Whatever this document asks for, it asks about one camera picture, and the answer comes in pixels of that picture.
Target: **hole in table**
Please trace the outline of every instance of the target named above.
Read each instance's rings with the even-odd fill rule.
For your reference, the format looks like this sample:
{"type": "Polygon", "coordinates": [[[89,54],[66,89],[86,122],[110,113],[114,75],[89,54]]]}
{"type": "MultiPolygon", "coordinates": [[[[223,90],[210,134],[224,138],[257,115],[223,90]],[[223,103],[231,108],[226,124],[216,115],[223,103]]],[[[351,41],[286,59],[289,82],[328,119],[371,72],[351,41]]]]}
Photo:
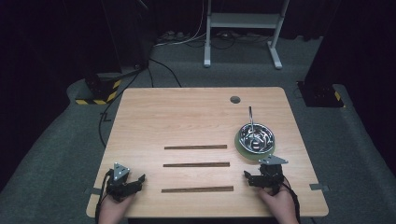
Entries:
{"type": "Polygon", "coordinates": [[[233,104],[239,104],[239,102],[241,102],[241,98],[239,98],[239,96],[232,96],[232,97],[230,98],[230,101],[231,101],[233,104]]]}

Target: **cable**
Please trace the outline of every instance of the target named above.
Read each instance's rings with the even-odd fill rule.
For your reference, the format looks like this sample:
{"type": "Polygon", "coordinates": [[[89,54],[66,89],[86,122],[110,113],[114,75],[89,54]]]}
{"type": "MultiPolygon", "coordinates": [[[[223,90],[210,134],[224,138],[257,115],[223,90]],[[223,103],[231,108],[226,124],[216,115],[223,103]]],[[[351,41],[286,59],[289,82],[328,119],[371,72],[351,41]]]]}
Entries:
{"type": "Polygon", "coordinates": [[[298,202],[297,194],[294,192],[294,190],[291,189],[291,184],[289,180],[283,175],[283,177],[288,181],[288,185],[285,183],[282,183],[282,185],[289,191],[291,198],[293,199],[294,202],[294,207],[295,207],[295,212],[296,212],[296,218],[298,223],[301,223],[300,219],[300,203],[298,202]]]}
{"type": "Polygon", "coordinates": [[[213,44],[210,44],[210,46],[212,47],[212,48],[214,48],[214,49],[229,49],[230,47],[232,47],[234,44],[235,44],[235,37],[233,36],[233,34],[231,34],[231,37],[221,37],[220,39],[222,39],[222,40],[228,40],[228,39],[232,39],[233,40],[233,43],[230,45],[230,46],[228,46],[228,47],[226,47],[226,48],[219,48],[219,47],[216,47],[215,45],[213,45],[213,44]]]}
{"type": "Polygon", "coordinates": [[[203,42],[203,41],[200,41],[201,42],[201,44],[199,45],[199,46],[193,46],[193,45],[191,45],[191,44],[189,44],[189,43],[185,43],[185,45],[187,45],[187,46],[189,46],[189,47],[191,47],[191,48],[195,48],[195,49],[198,49],[198,48],[201,48],[201,47],[203,47],[204,45],[205,45],[205,41],[203,42]]]}
{"type": "Polygon", "coordinates": [[[272,36],[269,35],[267,37],[265,37],[263,40],[259,40],[261,37],[264,37],[263,35],[241,35],[236,37],[236,39],[240,39],[240,38],[256,38],[255,40],[237,40],[236,43],[247,43],[247,44],[254,44],[254,43],[260,43],[260,42],[266,42],[268,41],[272,36]]]}
{"type": "Polygon", "coordinates": [[[167,69],[172,73],[172,75],[174,76],[174,78],[175,78],[175,80],[176,80],[178,86],[181,88],[181,84],[180,84],[180,82],[178,81],[178,78],[177,78],[177,76],[175,75],[174,71],[172,71],[172,69],[170,69],[168,66],[166,66],[166,65],[163,64],[163,63],[157,62],[157,61],[155,61],[155,60],[153,60],[153,59],[150,59],[150,60],[153,61],[153,62],[155,62],[155,63],[158,63],[158,64],[164,66],[165,68],[167,68],[167,69]]]}
{"type": "Polygon", "coordinates": [[[103,145],[104,148],[106,148],[106,143],[103,140],[103,136],[102,136],[102,129],[101,129],[102,128],[102,120],[103,120],[107,110],[110,108],[110,106],[113,105],[113,103],[116,101],[116,99],[119,98],[119,96],[123,94],[123,92],[134,82],[134,80],[139,76],[139,74],[142,71],[140,71],[139,73],[134,74],[134,78],[132,79],[132,81],[129,82],[128,85],[107,105],[105,111],[101,115],[101,118],[99,120],[99,125],[98,125],[98,132],[99,132],[100,141],[102,142],[102,145],[103,145]]]}
{"type": "Polygon", "coordinates": [[[103,178],[102,188],[100,190],[100,195],[99,195],[99,200],[98,200],[98,203],[96,204],[96,208],[95,208],[95,223],[96,224],[99,223],[99,215],[100,215],[100,209],[102,206],[102,202],[105,199],[105,197],[107,196],[107,194],[106,194],[105,197],[103,197],[103,192],[105,191],[106,180],[110,175],[111,175],[111,170],[107,171],[107,173],[105,174],[105,177],[103,178]]]}
{"type": "Polygon", "coordinates": [[[149,78],[151,79],[151,88],[154,88],[154,81],[152,80],[152,74],[149,68],[148,68],[148,74],[149,74],[149,78]]]}
{"type": "Polygon", "coordinates": [[[314,224],[317,224],[317,222],[311,217],[311,220],[314,224]]]}
{"type": "Polygon", "coordinates": [[[200,23],[199,23],[199,27],[198,27],[198,29],[197,29],[197,32],[195,32],[195,35],[194,35],[192,38],[190,38],[190,39],[187,39],[187,40],[183,40],[183,41],[180,41],[180,42],[157,44],[157,45],[154,45],[153,47],[159,47],[159,46],[164,46],[164,45],[177,45],[177,44],[184,44],[184,43],[188,43],[188,42],[190,42],[190,41],[194,40],[194,39],[195,39],[195,37],[198,35],[199,31],[201,30],[201,27],[202,27],[202,22],[203,22],[203,20],[204,20],[204,11],[205,11],[205,4],[204,4],[204,0],[202,0],[202,13],[201,13],[201,20],[200,20],[200,23]]]}
{"type": "Polygon", "coordinates": [[[129,72],[129,73],[117,76],[117,77],[99,76],[99,78],[100,78],[101,81],[113,81],[113,80],[120,80],[120,79],[123,79],[125,77],[132,77],[132,76],[134,76],[134,75],[136,75],[138,73],[141,73],[141,72],[142,72],[142,70],[138,69],[138,70],[134,70],[132,72],[129,72]]]}

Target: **gray carpet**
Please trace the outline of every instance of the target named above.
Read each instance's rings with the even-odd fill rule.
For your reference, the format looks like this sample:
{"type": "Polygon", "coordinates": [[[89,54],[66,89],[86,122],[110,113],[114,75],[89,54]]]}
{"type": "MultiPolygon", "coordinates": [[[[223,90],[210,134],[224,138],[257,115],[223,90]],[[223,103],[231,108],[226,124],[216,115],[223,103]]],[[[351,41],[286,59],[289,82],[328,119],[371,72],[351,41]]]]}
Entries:
{"type": "MultiPolygon", "coordinates": [[[[282,87],[290,101],[330,213],[303,223],[396,223],[396,181],[354,110],[347,90],[334,85],[344,108],[306,107],[296,81],[304,80],[320,40],[304,42],[279,39],[277,51],[283,63],[275,70],[264,43],[214,40],[212,66],[203,68],[204,48],[172,45],[155,48],[151,58],[166,64],[183,87],[282,87]]],[[[177,87],[172,74],[150,62],[153,85],[177,87]]],[[[120,87],[126,88],[132,77],[120,87]]],[[[106,105],[76,105],[83,89],[80,80],[68,89],[71,104],[42,133],[0,195],[1,223],[93,223],[85,214],[104,153],[98,133],[100,113],[106,105]]],[[[129,88],[151,87],[148,70],[129,88]]],[[[120,99],[108,109],[102,124],[107,140],[120,99]]],[[[227,219],[227,223],[253,222],[227,219]]],[[[136,219],[136,223],[175,223],[174,220],[136,219]]]]}

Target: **white stand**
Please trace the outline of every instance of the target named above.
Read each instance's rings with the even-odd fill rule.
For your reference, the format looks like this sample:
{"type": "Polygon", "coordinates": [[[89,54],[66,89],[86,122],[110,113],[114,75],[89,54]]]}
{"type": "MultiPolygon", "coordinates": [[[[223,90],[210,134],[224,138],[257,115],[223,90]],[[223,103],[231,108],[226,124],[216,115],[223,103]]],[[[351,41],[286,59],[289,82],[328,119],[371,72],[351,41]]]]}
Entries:
{"type": "Polygon", "coordinates": [[[285,19],[289,0],[284,0],[279,14],[212,13],[211,5],[212,0],[208,0],[204,67],[210,67],[210,29],[212,27],[234,27],[275,29],[274,37],[271,41],[268,41],[267,44],[273,58],[275,68],[282,68],[282,63],[280,62],[279,56],[276,52],[276,42],[279,38],[283,20],[285,19]]]}

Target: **hand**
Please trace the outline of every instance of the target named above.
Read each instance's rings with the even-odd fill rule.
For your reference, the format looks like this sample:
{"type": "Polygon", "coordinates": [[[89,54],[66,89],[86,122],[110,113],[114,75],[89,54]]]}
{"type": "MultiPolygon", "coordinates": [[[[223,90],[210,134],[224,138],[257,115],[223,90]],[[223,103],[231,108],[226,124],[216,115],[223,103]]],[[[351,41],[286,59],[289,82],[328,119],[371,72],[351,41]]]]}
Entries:
{"type": "Polygon", "coordinates": [[[99,224],[120,223],[133,199],[134,194],[126,197],[122,202],[118,203],[114,201],[110,195],[107,195],[102,201],[99,224]]]}
{"type": "Polygon", "coordinates": [[[294,201],[285,186],[282,185],[279,193],[274,196],[265,189],[259,189],[259,195],[280,224],[298,224],[294,201]]]}

